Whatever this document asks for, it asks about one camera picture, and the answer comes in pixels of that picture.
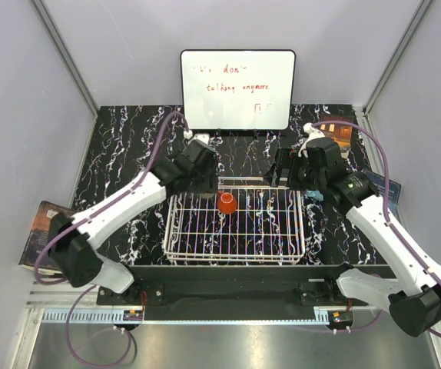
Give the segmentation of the white wire dish rack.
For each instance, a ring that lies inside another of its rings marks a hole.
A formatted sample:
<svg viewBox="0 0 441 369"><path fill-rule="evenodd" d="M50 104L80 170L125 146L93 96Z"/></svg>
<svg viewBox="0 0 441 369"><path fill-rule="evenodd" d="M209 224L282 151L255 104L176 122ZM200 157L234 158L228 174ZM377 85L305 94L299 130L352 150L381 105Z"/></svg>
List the white wire dish rack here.
<svg viewBox="0 0 441 369"><path fill-rule="evenodd" d="M260 177L222 177L218 188L237 209L222 214L219 196L184 192L169 201L163 250L173 264L297 264L305 254L303 199Z"/></svg>

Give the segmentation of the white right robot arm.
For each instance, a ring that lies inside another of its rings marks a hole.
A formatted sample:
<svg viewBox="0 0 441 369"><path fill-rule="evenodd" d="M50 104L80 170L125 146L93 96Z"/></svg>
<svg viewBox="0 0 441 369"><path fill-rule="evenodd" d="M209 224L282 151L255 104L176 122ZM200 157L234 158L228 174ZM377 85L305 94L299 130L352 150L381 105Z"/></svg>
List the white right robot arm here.
<svg viewBox="0 0 441 369"><path fill-rule="evenodd" d="M302 150L280 148L264 175L272 187L287 179L296 191L318 191L324 201L360 229L395 275L385 280L346 266L323 286L331 304L357 299L386 311L396 325L418 337L441 321L441 265L397 223L373 182L351 171L338 144L323 136L307 140Z"/></svg>

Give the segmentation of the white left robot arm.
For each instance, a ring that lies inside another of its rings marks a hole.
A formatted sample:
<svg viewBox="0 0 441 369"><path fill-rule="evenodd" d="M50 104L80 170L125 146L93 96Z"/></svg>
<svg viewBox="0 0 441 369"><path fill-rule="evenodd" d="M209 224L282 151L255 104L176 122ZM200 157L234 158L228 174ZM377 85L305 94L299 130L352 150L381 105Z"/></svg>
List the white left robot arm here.
<svg viewBox="0 0 441 369"><path fill-rule="evenodd" d="M195 134L174 158L156 160L113 195L71 217L51 220L48 255L74 288L96 284L107 288L123 304L133 304L141 293L130 269L98 253L119 228L171 196L190 192L216 194L217 152L207 134Z"/></svg>

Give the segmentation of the light blue mug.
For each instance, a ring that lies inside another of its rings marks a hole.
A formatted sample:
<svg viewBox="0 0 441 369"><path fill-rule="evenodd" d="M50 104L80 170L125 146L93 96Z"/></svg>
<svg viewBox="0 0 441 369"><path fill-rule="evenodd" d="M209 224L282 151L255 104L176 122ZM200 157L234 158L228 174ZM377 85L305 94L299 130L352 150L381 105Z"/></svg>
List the light blue mug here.
<svg viewBox="0 0 441 369"><path fill-rule="evenodd" d="M306 196L308 198L315 199L316 201L323 201L324 200L323 194L318 190L306 190Z"/></svg>

